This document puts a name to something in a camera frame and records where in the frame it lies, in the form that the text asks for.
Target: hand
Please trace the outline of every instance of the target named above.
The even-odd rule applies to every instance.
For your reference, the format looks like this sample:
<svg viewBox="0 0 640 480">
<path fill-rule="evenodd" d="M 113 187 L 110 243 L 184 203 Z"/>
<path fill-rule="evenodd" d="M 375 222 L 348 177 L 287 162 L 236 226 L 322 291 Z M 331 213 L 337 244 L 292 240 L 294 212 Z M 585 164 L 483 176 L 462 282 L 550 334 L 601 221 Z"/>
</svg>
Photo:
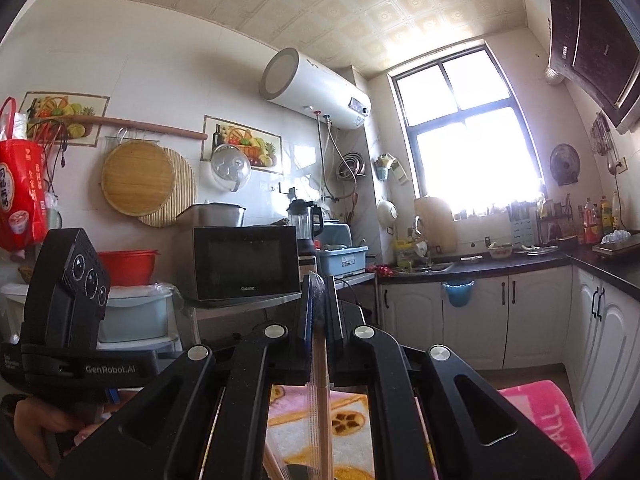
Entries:
<svg viewBox="0 0 640 480">
<path fill-rule="evenodd" d="M 105 405 L 104 412 L 116 412 L 135 394 L 135 392 L 120 392 L 121 402 L 119 404 Z M 16 437 L 37 462 L 38 466 L 51 477 L 56 474 L 56 468 L 49 459 L 43 430 L 52 433 L 77 431 L 78 435 L 76 435 L 74 442 L 78 446 L 99 427 L 100 424 L 86 426 L 75 415 L 51 406 L 37 397 L 28 397 L 21 400 L 15 407 L 14 430 Z"/>
</svg>

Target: fruit painting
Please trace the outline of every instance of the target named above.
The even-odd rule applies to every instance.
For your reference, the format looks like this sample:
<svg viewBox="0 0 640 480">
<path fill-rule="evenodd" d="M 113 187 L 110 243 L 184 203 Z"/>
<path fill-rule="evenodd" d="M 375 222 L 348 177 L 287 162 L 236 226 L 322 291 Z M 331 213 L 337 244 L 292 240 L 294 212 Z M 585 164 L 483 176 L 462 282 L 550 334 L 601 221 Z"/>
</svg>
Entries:
<svg viewBox="0 0 640 480">
<path fill-rule="evenodd" d="M 211 160 L 219 144 L 232 144 L 243 152 L 255 170 L 282 174 L 282 138 L 244 124 L 205 116 L 201 160 Z"/>
<path fill-rule="evenodd" d="M 108 97 L 75 94 L 72 92 L 27 92 L 20 111 L 29 117 L 28 138 L 41 142 L 53 141 L 58 133 L 54 123 L 56 117 L 88 115 L 104 116 L 109 103 Z M 98 144 L 100 126 L 65 122 L 68 143 L 72 146 L 92 146 Z"/>
</svg>

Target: window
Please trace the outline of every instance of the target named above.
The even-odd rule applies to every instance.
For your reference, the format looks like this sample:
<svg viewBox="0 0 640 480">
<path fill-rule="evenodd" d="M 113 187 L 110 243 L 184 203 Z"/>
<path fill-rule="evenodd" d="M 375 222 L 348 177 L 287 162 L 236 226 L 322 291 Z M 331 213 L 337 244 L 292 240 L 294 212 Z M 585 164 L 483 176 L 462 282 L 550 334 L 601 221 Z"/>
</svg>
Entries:
<svg viewBox="0 0 640 480">
<path fill-rule="evenodd" d="M 393 82 L 422 196 L 471 213 L 540 195 L 540 165 L 522 113 L 484 46 Z"/>
</svg>

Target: floor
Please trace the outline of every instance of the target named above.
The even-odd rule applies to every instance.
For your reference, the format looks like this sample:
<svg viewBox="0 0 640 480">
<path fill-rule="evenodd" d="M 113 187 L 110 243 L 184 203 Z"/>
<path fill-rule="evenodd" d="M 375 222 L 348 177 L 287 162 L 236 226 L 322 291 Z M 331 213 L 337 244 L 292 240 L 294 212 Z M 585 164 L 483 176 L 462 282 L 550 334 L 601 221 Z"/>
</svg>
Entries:
<svg viewBox="0 0 640 480">
<path fill-rule="evenodd" d="M 534 383 L 536 381 L 550 380 L 562 390 L 569 401 L 571 409 L 575 413 L 574 398 L 569 387 L 569 379 L 562 365 L 553 365 L 535 368 L 515 368 L 512 370 L 486 370 L 479 372 L 485 380 L 496 390 L 520 386 L 521 384 Z"/>
</svg>

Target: wooden cutting board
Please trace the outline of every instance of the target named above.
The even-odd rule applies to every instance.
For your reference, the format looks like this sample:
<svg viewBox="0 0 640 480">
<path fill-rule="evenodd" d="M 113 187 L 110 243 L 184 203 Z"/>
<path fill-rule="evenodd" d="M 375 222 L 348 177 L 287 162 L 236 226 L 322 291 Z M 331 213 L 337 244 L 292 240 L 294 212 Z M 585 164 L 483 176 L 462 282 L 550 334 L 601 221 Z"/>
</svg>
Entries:
<svg viewBox="0 0 640 480">
<path fill-rule="evenodd" d="M 174 168 L 174 190 L 158 211 L 138 218 L 151 227 L 169 227 L 175 224 L 175 218 L 196 202 L 196 176 L 191 165 L 180 153 L 162 148 Z"/>
<path fill-rule="evenodd" d="M 431 248 L 431 255 L 436 254 L 440 246 L 443 253 L 452 253 L 458 247 L 458 235 L 449 205 L 436 196 L 423 196 L 414 201 L 415 214 L 420 217 L 418 226 L 422 237 Z"/>
<path fill-rule="evenodd" d="M 107 202 L 127 216 L 144 216 L 161 208 L 174 190 L 174 169 L 155 144 L 130 140 L 115 148 L 102 167 Z"/>
</svg>

